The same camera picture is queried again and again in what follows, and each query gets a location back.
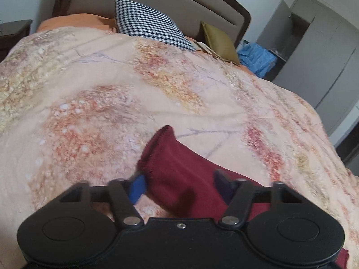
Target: floral blanket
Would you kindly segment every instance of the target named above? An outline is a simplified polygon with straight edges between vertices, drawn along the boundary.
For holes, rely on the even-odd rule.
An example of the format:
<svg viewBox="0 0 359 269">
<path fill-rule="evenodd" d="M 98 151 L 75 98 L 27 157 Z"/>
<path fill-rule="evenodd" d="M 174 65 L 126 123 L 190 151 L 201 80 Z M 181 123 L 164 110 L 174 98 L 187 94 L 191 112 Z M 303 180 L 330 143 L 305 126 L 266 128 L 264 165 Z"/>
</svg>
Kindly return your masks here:
<svg viewBox="0 0 359 269">
<path fill-rule="evenodd" d="M 358 179 L 308 103 L 204 53 L 92 28 L 33 34 L 0 64 L 0 268 L 24 264 L 26 217 L 78 181 L 130 177 L 166 124 L 208 160 L 331 214 L 359 268 Z M 167 214 L 146 196 L 136 207 Z"/>
</svg>

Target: nightstand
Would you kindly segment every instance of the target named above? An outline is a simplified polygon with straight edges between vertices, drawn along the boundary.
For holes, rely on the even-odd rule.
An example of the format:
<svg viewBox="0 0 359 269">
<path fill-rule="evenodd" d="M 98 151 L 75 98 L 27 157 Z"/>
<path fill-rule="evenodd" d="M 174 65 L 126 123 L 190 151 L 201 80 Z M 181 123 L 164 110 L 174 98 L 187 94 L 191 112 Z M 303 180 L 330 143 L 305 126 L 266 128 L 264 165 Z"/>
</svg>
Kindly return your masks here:
<svg viewBox="0 0 359 269">
<path fill-rule="evenodd" d="M 21 20 L 0 24 L 0 62 L 10 49 L 30 33 L 32 20 Z"/>
</svg>

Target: burgundy garment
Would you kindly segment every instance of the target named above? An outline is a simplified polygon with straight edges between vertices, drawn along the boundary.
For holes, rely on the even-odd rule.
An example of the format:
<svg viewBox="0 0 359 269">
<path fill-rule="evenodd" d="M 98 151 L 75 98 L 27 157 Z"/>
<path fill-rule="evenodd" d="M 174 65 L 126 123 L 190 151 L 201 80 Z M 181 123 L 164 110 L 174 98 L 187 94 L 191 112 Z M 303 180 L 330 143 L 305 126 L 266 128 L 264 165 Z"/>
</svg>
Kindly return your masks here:
<svg viewBox="0 0 359 269">
<path fill-rule="evenodd" d="M 146 145 L 138 170 L 147 179 L 150 196 L 162 207 L 180 218 L 214 218 L 224 214 L 227 205 L 214 187 L 213 172 L 217 169 L 232 180 L 247 179 L 218 166 L 191 151 L 176 140 L 173 128 L 164 126 Z M 269 203 L 254 203 L 248 220 L 269 210 Z M 348 251 L 342 250 L 337 264 L 346 268 Z"/>
</svg>

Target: blue plastic bag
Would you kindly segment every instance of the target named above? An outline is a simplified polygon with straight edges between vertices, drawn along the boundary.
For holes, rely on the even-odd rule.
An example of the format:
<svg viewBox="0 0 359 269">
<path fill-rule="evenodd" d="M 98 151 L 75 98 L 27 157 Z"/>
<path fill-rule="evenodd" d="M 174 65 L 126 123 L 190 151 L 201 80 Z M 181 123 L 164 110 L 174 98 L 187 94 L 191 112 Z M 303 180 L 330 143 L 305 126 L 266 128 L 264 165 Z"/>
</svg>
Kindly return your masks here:
<svg viewBox="0 0 359 269">
<path fill-rule="evenodd" d="M 250 69 L 257 77 L 264 78 L 277 63 L 277 57 L 256 43 L 243 44 L 238 52 L 241 64 Z"/>
</svg>

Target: gold cushion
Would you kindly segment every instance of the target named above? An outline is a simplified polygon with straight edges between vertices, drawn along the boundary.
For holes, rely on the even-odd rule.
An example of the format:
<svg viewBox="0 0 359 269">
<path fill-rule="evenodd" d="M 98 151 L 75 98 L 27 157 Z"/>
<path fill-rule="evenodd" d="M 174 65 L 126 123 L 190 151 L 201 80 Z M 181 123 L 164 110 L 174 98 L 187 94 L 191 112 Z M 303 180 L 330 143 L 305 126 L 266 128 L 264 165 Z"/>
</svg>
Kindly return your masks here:
<svg viewBox="0 0 359 269">
<path fill-rule="evenodd" d="M 236 48 L 227 33 L 203 21 L 201 23 L 207 45 L 224 60 L 239 65 Z"/>
</svg>

